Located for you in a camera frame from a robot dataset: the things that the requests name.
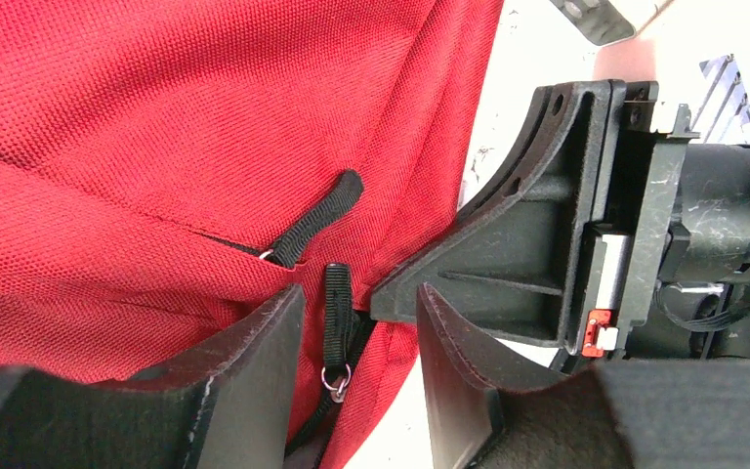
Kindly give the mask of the red student backpack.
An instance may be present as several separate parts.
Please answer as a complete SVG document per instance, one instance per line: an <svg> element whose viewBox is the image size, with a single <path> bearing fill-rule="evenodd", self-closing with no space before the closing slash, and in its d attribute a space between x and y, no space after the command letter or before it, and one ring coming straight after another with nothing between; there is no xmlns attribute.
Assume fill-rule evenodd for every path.
<svg viewBox="0 0 750 469"><path fill-rule="evenodd" d="M283 466L419 353L373 288L453 222L499 1L0 1L0 367L123 381L298 285Z"/></svg>

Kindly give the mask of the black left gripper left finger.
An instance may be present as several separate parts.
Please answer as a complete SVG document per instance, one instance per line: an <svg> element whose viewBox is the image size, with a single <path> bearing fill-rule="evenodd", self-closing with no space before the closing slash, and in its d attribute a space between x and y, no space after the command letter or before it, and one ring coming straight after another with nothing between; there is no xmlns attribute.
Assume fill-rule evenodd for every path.
<svg viewBox="0 0 750 469"><path fill-rule="evenodd" d="M0 468L279 468L306 300L291 285L128 380L0 367Z"/></svg>

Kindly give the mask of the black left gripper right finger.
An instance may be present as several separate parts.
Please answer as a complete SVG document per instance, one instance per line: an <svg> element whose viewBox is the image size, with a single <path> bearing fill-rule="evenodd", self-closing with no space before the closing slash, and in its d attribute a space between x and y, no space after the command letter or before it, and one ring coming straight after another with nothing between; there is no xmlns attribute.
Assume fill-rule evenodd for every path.
<svg viewBox="0 0 750 469"><path fill-rule="evenodd" d="M602 362L566 376L428 284L416 317L437 468L750 468L750 360Z"/></svg>

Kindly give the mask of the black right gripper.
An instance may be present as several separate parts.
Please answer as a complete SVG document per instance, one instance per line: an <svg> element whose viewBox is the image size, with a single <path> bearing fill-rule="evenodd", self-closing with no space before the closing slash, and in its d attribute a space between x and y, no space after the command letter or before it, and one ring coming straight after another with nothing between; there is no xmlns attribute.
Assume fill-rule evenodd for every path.
<svg viewBox="0 0 750 469"><path fill-rule="evenodd" d="M699 143L685 105L654 129L657 91L537 88L499 168L374 288L372 317L414 321L426 283L491 334L558 347L576 289L573 360L750 360L750 145Z"/></svg>

